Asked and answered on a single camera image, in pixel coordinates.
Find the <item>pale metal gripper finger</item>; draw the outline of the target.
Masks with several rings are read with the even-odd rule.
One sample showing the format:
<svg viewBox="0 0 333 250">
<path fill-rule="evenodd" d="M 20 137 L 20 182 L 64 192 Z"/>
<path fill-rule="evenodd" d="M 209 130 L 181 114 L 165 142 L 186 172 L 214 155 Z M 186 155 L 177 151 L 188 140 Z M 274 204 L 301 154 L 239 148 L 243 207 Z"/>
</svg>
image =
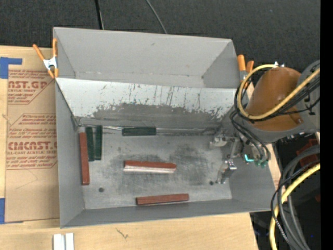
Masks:
<svg viewBox="0 0 333 250">
<path fill-rule="evenodd" d="M 214 137 L 213 140 L 209 143 L 210 148 L 224 147 L 228 143 L 234 142 L 233 137 L 223 136 L 223 137 Z"/>
<path fill-rule="evenodd" d="M 216 182 L 218 184 L 224 184 L 236 170 L 237 166 L 235 165 L 234 161 L 226 160 L 218 170 Z"/>
</svg>

